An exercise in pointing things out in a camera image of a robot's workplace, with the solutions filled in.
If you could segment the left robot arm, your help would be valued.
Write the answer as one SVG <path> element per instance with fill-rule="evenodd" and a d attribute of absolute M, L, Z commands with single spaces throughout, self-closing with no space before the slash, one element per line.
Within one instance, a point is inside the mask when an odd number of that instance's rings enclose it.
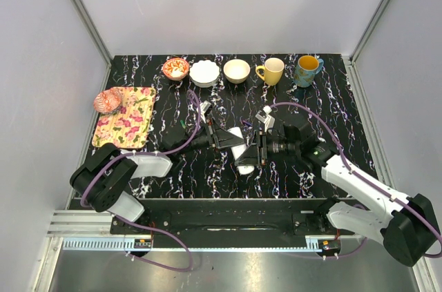
<path fill-rule="evenodd" d="M 199 149 L 224 150 L 230 148 L 235 157 L 245 149 L 238 127 L 223 129 L 212 119 L 198 127 L 191 138 L 190 129 L 176 125 L 163 136 L 161 153 L 144 155 L 122 150 L 112 143 L 104 144 L 70 177 L 70 185 L 86 204 L 96 212 L 107 211 L 126 219 L 126 226 L 134 233 L 147 230 L 150 218 L 144 206 L 125 191 L 126 185 L 136 178 L 165 177 L 181 161 L 180 156 Z"/>

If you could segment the white remote control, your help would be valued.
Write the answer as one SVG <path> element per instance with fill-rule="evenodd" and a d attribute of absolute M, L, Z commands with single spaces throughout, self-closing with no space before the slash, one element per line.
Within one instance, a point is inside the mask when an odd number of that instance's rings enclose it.
<path fill-rule="evenodd" d="M 239 137 L 240 139 L 244 139 L 244 137 L 242 136 L 242 131 L 240 129 L 240 127 L 233 127 L 227 130 L 228 132 L 230 132 L 231 134 Z M 243 152 L 245 152 L 247 149 L 246 144 L 241 144 L 241 145 L 237 145 L 234 147 L 231 147 L 231 152 L 233 154 L 234 159 L 239 158 Z M 254 171 L 254 166 L 237 166 L 237 170 L 239 172 L 240 175 L 249 175 Z"/>

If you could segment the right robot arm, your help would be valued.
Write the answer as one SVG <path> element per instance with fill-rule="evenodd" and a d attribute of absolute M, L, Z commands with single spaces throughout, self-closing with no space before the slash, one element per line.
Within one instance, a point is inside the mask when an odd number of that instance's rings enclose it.
<path fill-rule="evenodd" d="M 410 197 L 349 163 L 335 146 L 317 138 L 309 122 L 299 117 L 285 125 L 283 133 L 273 130 L 274 118 L 259 113 L 263 130 L 254 133 L 248 146 L 234 155 L 235 164 L 259 166 L 274 155 L 295 159 L 307 172 L 344 190 L 364 207 L 354 208 L 338 199 L 317 207 L 306 225 L 323 234 L 347 230 L 382 244 L 399 263 L 414 266 L 441 240 L 431 201 L 418 194 Z"/>

